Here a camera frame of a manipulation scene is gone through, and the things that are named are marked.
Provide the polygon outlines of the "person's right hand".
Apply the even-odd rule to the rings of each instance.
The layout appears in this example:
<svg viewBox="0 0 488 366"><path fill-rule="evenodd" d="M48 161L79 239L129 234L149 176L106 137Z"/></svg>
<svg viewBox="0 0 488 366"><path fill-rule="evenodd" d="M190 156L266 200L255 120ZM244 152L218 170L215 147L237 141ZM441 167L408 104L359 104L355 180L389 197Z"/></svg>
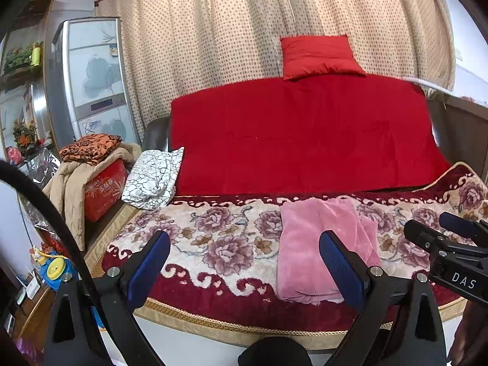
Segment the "person's right hand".
<svg viewBox="0 0 488 366"><path fill-rule="evenodd" d="M447 360L451 365L488 366L487 307L467 302Z"/></svg>

